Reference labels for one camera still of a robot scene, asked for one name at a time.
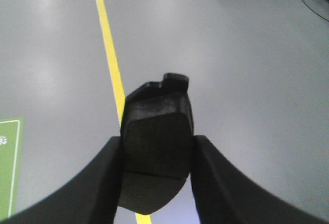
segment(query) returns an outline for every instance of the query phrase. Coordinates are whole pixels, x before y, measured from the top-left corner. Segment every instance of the yellow floor line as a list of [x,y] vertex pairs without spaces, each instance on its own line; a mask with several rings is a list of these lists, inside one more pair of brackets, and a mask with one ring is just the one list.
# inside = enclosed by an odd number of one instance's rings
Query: yellow floor line
[[[113,93],[117,106],[119,124],[121,125],[125,95],[124,95],[122,79],[120,75],[120,68],[115,53],[113,38],[112,38],[111,29],[109,26],[108,17],[105,8],[105,2],[104,0],[96,0],[96,4],[98,9],[101,29],[103,33],[105,52],[108,62],[109,73],[111,75]],[[140,215],[136,213],[136,220],[137,220],[137,224],[152,224],[150,215]]]

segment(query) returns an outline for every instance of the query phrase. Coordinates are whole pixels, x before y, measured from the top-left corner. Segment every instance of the white border line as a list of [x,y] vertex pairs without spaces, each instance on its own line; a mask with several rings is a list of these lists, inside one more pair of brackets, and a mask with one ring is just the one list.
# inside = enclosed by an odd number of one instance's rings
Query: white border line
[[19,138],[20,138],[20,129],[21,129],[21,121],[20,120],[10,120],[10,121],[2,121],[0,124],[17,122],[17,134],[16,134],[16,145],[15,145],[15,156],[14,156],[14,165],[12,167],[12,178],[11,178],[11,189],[10,189],[10,198],[9,198],[9,210],[8,210],[8,217],[12,215],[12,202],[13,202],[13,195],[14,195],[14,185],[15,185],[15,175],[16,175],[16,163],[17,163],[17,153],[19,149]]

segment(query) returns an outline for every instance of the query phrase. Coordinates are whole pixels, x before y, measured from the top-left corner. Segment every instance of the gray floor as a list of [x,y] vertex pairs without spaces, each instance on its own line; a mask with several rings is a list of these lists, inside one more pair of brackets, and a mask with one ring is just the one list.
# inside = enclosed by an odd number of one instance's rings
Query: gray floor
[[[300,0],[105,1],[126,94],[188,75],[195,133],[329,220],[328,22]],[[0,0],[0,60],[0,118],[25,117],[22,210],[119,134],[95,0]],[[199,223],[190,185],[152,220]]]

